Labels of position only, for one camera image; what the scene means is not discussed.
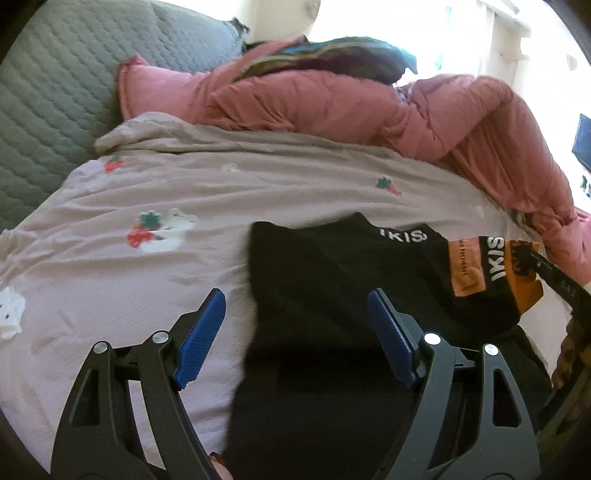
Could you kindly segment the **orange clothing tag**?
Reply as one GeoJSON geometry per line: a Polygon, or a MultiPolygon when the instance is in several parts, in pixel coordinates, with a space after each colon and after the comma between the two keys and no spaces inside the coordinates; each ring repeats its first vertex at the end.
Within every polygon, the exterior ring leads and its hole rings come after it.
{"type": "Polygon", "coordinates": [[[498,302],[520,317],[544,295],[537,274],[520,264],[519,248],[537,253],[537,242],[480,236],[449,243],[451,285],[457,298],[498,302]]]}

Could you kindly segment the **black garment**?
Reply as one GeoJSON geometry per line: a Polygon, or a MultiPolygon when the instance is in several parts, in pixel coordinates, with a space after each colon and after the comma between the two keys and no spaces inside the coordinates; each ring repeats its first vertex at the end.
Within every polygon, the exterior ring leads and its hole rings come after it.
{"type": "Polygon", "coordinates": [[[520,327],[542,296],[517,297],[505,279],[458,296],[448,241],[427,225],[377,227],[363,215],[290,229],[256,222],[249,280],[256,333],[235,392],[224,450],[236,479],[369,479],[403,433],[417,394],[394,378],[370,326],[368,297],[450,344],[499,347],[528,411],[551,382],[520,327]]]}

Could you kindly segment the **dark monitor screen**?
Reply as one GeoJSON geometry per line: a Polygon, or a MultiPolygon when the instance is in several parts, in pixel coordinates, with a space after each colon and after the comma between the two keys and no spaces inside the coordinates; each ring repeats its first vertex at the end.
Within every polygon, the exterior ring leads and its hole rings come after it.
{"type": "Polygon", "coordinates": [[[591,171],[591,119],[581,114],[572,153],[588,171],[591,171]]]}

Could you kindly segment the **mauve printed bed sheet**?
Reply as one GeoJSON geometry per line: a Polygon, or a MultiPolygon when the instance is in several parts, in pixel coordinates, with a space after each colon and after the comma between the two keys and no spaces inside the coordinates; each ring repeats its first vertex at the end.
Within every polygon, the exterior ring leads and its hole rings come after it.
{"type": "Polygon", "coordinates": [[[384,148],[146,114],[96,150],[1,236],[2,319],[21,327],[1,344],[1,408],[42,468],[92,345],[140,342],[212,288],[224,292],[228,313],[182,398],[204,446],[226,446],[256,328],[253,223],[307,227],[358,212],[392,240],[416,239],[423,223],[451,240],[534,236],[467,180],[384,148]]]}

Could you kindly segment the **pink quilted comforter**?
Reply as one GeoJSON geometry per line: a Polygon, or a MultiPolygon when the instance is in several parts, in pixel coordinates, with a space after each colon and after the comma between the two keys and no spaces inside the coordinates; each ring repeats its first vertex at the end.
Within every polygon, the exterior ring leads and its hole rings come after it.
{"type": "Polygon", "coordinates": [[[432,163],[523,213],[550,260],[589,283],[590,217],[575,207],[533,113],[506,83],[440,75],[393,87],[318,70],[245,77],[246,67],[277,49],[267,43],[195,74],[133,56],[118,72],[121,114],[160,112],[228,131],[308,134],[432,163]]]}

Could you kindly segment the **multicolour striped blanket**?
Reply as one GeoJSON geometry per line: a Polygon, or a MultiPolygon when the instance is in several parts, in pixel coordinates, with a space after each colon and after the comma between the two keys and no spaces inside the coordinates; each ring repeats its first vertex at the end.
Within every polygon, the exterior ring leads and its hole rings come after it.
{"type": "Polygon", "coordinates": [[[263,55],[249,63],[236,81],[286,71],[325,71],[391,85],[407,70],[418,74],[417,58],[406,50],[370,37],[344,37],[291,45],[263,55]]]}

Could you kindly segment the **grey quilted headboard cushion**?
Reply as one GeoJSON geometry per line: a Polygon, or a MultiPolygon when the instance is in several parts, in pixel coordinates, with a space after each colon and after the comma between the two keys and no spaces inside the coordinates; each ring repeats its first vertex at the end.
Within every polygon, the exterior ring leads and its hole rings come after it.
{"type": "Polygon", "coordinates": [[[46,1],[1,62],[1,227],[12,229],[121,123],[116,78],[135,54],[195,73],[242,53],[247,28],[159,1],[46,1]]]}

